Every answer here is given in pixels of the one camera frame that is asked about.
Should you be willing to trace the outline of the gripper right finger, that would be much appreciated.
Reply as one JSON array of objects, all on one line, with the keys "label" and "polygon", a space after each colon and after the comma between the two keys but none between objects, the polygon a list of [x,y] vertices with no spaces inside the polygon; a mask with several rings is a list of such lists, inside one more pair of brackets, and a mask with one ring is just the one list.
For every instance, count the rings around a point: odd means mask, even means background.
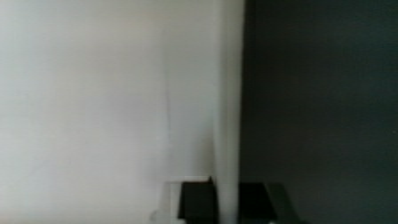
[{"label": "gripper right finger", "polygon": [[242,183],[238,224],[304,224],[281,183]]}]

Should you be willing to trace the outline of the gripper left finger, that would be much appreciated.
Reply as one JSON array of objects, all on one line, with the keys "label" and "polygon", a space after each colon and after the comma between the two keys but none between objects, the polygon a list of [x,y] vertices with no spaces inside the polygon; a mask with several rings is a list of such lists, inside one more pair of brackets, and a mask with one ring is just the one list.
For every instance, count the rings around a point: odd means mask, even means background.
[{"label": "gripper left finger", "polygon": [[181,184],[178,218],[185,224],[219,224],[219,196],[213,179]]}]

